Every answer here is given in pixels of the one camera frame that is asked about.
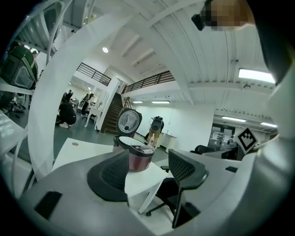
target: ceiling light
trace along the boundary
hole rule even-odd
[[[238,121],[238,122],[246,122],[246,120],[244,120],[244,119],[238,119],[238,118],[227,117],[227,116],[223,116],[222,119],[234,120],[234,121]]]
[[[277,125],[270,124],[270,123],[265,123],[265,122],[262,122],[261,125],[265,125],[265,126],[270,126],[270,127],[273,127],[273,128],[277,128]]]
[[[155,103],[155,104],[167,104],[167,103],[170,103],[169,101],[152,101],[152,103]]]
[[[109,52],[109,49],[107,49],[106,47],[103,47],[102,50],[103,50],[104,53],[108,53]]]
[[[265,81],[269,83],[276,83],[271,73],[265,73],[261,71],[240,69],[239,78],[256,79],[256,80],[261,80],[261,81]]]

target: doorway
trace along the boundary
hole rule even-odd
[[[229,145],[228,140],[232,140],[235,133],[235,127],[228,125],[213,124],[209,138],[208,147],[215,151],[226,149]]]

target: black metal railing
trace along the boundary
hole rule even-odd
[[[131,92],[133,90],[141,89],[159,83],[170,82],[173,80],[175,80],[175,78],[173,77],[171,72],[165,71],[127,86],[123,91],[123,94]]]
[[[102,83],[103,85],[108,86],[111,78],[100,73],[99,71],[97,71],[96,69],[93,69],[92,67],[90,67],[89,65],[86,65],[84,63],[81,63],[77,69],[77,71],[83,73],[84,75],[87,75],[93,79],[95,79],[96,81]]]
[[[131,103],[130,103],[130,97],[124,98],[124,106],[123,106],[123,108],[125,108],[125,107],[132,109],[132,106],[131,106]]]

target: staircase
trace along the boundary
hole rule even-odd
[[[109,109],[107,110],[105,120],[101,127],[101,133],[109,133],[118,135],[117,132],[117,119],[120,111],[122,110],[121,95],[115,93]]]

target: sneaker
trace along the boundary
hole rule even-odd
[[[67,124],[59,124],[60,127],[67,129],[68,125]]]

